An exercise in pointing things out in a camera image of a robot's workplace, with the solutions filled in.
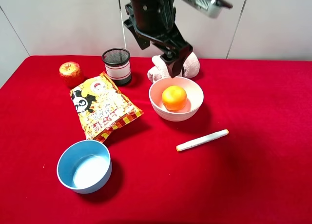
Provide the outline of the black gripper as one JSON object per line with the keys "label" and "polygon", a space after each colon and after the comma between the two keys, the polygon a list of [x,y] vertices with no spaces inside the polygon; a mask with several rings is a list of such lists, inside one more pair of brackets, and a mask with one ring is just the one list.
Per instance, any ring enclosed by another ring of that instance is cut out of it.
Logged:
{"label": "black gripper", "polygon": [[160,58],[171,78],[184,74],[183,64],[193,51],[175,24],[173,3],[174,0],[130,0],[125,5],[129,18],[123,23],[141,50],[152,43],[163,52]]}

